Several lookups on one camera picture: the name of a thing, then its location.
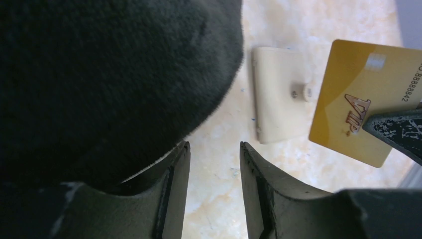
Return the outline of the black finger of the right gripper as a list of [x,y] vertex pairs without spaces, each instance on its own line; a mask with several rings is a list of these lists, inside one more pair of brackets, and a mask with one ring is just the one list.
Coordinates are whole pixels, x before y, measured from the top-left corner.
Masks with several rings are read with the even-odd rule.
[[422,164],[422,106],[415,110],[375,114],[363,130]]

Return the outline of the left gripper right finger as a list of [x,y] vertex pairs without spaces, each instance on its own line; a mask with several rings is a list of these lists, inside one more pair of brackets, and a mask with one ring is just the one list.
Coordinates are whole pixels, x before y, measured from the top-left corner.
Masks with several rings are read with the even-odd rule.
[[240,169],[251,239],[419,239],[418,189],[344,189],[308,185],[240,143]]

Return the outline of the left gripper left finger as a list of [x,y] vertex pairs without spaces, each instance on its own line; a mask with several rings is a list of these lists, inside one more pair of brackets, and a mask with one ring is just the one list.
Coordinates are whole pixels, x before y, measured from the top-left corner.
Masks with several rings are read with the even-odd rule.
[[3,239],[179,239],[191,152],[181,142],[160,162],[105,192],[82,182],[0,186]]

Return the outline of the gold VIP credit card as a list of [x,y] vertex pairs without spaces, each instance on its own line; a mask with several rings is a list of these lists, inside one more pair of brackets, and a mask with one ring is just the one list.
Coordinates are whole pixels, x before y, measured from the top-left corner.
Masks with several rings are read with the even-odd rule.
[[381,167],[392,148],[363,125],[374,114],[415,109],[422,98],[421,81],[420,50],[335,40],[309,140]]

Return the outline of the beige card holder wallet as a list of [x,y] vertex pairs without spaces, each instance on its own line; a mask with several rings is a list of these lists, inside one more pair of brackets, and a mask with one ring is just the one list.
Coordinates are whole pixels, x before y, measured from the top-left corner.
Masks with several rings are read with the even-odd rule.
[[309,132],[307,107],[314,99],[301,52],[274,47],[252,51],[257,136],[271,144]]

